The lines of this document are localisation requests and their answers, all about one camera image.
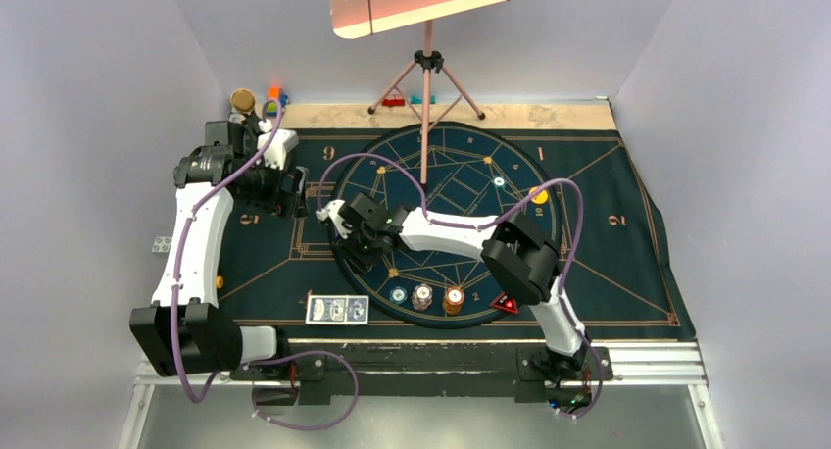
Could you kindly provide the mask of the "green poker chip stack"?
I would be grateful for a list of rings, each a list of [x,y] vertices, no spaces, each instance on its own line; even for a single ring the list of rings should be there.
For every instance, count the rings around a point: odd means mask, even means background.
[[[402,286],[394,286],[388,294],[388,299],[396,305],[404,304],[408,298],[408,290]]]

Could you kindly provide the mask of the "purple white poker chip stack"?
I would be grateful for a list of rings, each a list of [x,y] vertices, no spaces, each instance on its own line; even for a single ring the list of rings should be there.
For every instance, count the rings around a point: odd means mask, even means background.
[[[425,311],[433,301],[433,289],[429,284],[421,283],[414,288],[412,304],[416,311]]]

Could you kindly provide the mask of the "orange poker chip stack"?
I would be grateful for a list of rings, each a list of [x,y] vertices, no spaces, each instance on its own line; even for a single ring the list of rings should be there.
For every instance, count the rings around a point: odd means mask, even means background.
[[[464,304],[465,294],[459,287],[448,287],[442,300],[442,308],[448,316],[457,315]]]

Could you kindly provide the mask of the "red triangle dealer marker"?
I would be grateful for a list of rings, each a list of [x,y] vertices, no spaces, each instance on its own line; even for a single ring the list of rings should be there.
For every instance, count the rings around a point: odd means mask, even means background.
[[[506,293],[501,293],[497,298],[495,298],[491,303],[491,307],[508,314],[518,314],[517,302]]]

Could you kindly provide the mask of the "yellow big blind button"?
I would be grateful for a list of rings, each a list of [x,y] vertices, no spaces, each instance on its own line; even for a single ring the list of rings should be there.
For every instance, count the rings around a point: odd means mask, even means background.
[[[534,186],[529,190],[529,201],[535,205],[544,205],[549,200],[549,191],[547,188]]]

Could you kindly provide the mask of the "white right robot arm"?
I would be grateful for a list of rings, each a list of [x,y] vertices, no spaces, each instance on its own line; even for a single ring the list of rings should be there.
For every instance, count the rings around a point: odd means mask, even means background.
[[[583,326],[564,293],[554,238],[519,210],[505,217],[441,215],[422,207],[387,209],[363,193],[317,208],[335,249],[365,273],[392,251],[436,251],[483,263],[503,292],[527,306],[543,331],[553,370],[573,377],[589,355]]]

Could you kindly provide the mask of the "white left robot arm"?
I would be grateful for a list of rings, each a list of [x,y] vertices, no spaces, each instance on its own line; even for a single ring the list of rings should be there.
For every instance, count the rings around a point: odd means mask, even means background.
[[[186,374],[232,371],[254,361],[266,378],[289,373],[292,353],[279,344],[270,326],[241,326],[219,309],[218,269],[225,226],[235,204],[245,203],[279,217],[306,214],[306,168],[291,152],[294,130],[257,137],[255,147],[239,152],[233,145],[205,145],[180,160],[173,170],[176,219],[163,276],[147,307],[132,310],[129,328],[155,371]]]

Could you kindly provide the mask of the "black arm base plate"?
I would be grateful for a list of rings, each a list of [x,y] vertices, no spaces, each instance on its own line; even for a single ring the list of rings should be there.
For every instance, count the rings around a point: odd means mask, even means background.
[[[614,379],[610,352],[597,347],[583,368],[554,381],[545,343],[530,340],[310,340],[279,351],[292,362],[250,365],[235,381],[297,389],[301,405],[325,405],[358,393],[401,397],[507,397],[515,403],[550,398],[584,406],[583,391]]]

